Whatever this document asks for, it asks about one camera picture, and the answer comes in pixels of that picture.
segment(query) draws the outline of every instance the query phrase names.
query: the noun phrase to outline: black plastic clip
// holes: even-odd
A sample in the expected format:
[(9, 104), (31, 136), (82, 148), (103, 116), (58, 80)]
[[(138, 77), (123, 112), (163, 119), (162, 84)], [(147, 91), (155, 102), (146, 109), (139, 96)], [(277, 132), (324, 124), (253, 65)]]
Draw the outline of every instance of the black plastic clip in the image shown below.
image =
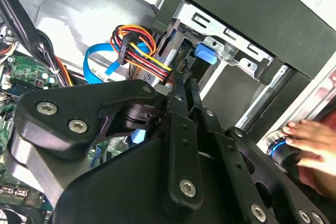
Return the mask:
[(140, 37), (140, 33), (130, 32), (122, 38), (121, 48), (120, 48), (119, 56), (118, 56), (118, 59), (117, 59), (117, 62), (120, 65), (126, 64), (125, 57), (126, 57), (127, 49), (129, 47), (130, 43), (133, 42), (133, 43), (137, 44), (137, 42), (139, 40), (139, 37)]

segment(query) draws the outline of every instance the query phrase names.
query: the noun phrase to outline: motherboard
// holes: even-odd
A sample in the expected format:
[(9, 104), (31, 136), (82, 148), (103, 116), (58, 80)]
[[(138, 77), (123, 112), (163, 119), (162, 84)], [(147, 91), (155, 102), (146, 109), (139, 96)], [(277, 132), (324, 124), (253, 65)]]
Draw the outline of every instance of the motherboard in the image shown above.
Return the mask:
[[(9, 174), (4, 162), (18, 98), (25, 92), (58, 87), (55, 75), (30, 56), (15, 52), (0, 65), (0, 204), (34, 208), (42, 215), (53, 210), (43, 193)], [(88, 165), (93, 169), (128, 148), (125, 137), (102, 142), (89, 151)]]

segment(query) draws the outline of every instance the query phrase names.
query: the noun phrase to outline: blue plastic latch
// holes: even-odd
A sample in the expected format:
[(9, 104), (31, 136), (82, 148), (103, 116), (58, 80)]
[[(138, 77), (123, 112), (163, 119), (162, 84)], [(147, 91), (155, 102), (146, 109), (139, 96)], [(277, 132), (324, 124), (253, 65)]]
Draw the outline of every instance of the blue plastic latch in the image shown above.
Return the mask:
[(195, 55), (211, 65), (217, 62), (216, 52), (203, 44), (197, 45)]
[(146, 137), (146, 131), (145, 130), (136, 130), (134, 133), (131, 135), (132, 142), (134, 144), (140, 144), (145, 140)]

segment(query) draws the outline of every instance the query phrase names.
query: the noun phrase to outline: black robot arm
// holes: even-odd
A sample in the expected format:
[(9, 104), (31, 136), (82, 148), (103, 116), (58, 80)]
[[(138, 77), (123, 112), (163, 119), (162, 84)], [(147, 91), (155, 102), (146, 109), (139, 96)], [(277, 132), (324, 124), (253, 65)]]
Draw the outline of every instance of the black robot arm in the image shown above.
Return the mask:
[[(131, 80), (20, 98), (6, 164), (43, 189), (51, 223), (329, 223), (244, 132), (222, 130), (194, 79), (172, 73), (166, 86)], [(135, 129), (146, 130), (143, 143), (89, 170), (92, 145)]]

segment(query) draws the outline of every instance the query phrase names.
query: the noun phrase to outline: silver screw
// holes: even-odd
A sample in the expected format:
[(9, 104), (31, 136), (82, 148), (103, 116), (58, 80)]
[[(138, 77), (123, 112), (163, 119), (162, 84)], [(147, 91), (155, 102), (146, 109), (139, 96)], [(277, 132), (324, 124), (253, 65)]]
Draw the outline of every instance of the silver screw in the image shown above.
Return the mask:
[(311, 214), (314, 216), (315, 220), (317, 220), (319, 224), (324, 224), (322, 218), (317, 213), (311, 212)]
[(15, 59), (14, 59), (13, 57), (8, 57), (8, 58), (7, 58), (7, 61), (10, 62), (10, 63), (14, 62), (14, 60), (15, 60)]
[(206, 113), (207, 113), (209, 116), (214, 116), (214, 113), (213, 113), (211, 110), (206, 110)]
[(180, 181), (180, 189), (188, 197), (192, 198), (196, 195), (196, 187), (189, 179), (184, 178)]
[(175, 95), (175, 98), (178, 99), (180, 102), (182, 102), (182, 97), (180, 97), (178, 94)]
[(152, 90), (147, 86), (143, 86), (142, 89), (148, 93), (152, 92)]
[(76, 133), (84, 133), (88, 130), (88, 125), (82, 120), (73, 119), (69, 123), (69, 129)]
[(308, 216), (308, 214), (306, 214), (304, 211), (302, 211), (301, 209), (299, 209), (299, 215), (301, 216), (301, 218), (305, 221), (305, 223), (310, 223), (311, 220)]
[(254, 215), (254, 217), (257, 218), (260, 222), (265, 222), (266, 221), (266, 214), (262, 210), (261, 207), (259, 207), (257, 204), (252, 204), (251, 205), (251, 212)]
[(36, 109), (39, 113), (43, 115), (53, 115), (57, 112), (57, 106), (51, 102), (40, 102)]
[(237, 134), (237, 136), (243, 137), (243, 134), (239, 130), (235, 130), (235, 133)]

